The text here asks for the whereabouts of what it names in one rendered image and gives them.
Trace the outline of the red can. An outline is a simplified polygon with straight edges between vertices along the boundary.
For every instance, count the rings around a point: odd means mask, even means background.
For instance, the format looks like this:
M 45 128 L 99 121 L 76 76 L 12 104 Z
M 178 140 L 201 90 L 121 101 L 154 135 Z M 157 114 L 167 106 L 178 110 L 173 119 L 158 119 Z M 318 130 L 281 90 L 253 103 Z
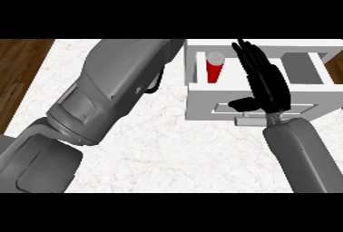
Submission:
M 207 82 L 216 83 L 222 73 L 225 56 L 221 52 L 207 53 Z

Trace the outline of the white open drawer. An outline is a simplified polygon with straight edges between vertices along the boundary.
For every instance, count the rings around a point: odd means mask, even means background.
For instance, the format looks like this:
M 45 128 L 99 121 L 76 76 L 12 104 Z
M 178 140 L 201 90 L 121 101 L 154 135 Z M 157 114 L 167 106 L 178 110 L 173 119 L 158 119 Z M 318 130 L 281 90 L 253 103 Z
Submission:
M 268 60 L 280 68 L 290 85 L 320 85 L 333 83 L 325 63 L 342 51 L 340 47 L 262 46 Z M 229 45 L 195 46 L 185 52 L 185 82 L 207 85 L 209 52 L 221 52 L 225 62 L 218 80 L 221 87 L 249 89 L 246 71 Z

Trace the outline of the white cabinet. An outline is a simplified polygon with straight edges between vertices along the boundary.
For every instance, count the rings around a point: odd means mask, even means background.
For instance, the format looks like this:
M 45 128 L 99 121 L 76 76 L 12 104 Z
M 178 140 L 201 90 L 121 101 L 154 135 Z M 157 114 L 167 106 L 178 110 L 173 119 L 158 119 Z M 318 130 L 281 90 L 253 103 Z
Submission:
M 188 39 L 185 56 L 195 57 L 197 52 L 221 52 L 226 58 L 237 58 L 232 43 L 237 39 Z M 343 50 L 342 39 L 249 39 L 265 52 L 268 58 L 280 58 L 286 53 L 318 53 L 327 63 Z

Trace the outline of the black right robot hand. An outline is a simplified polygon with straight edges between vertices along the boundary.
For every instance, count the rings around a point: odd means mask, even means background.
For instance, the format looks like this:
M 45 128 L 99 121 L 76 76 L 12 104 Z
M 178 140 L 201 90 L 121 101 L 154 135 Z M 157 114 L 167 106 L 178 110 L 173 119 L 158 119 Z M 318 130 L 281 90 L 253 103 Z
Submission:
M 238 112 L 284 112 L 291 108 L 291 94 L 280 68 L 266 58 L 262 49 L 243 39 L 232 43 L 235 54 L 247 73 L 252 97 L 234 100 L 228 106 Z

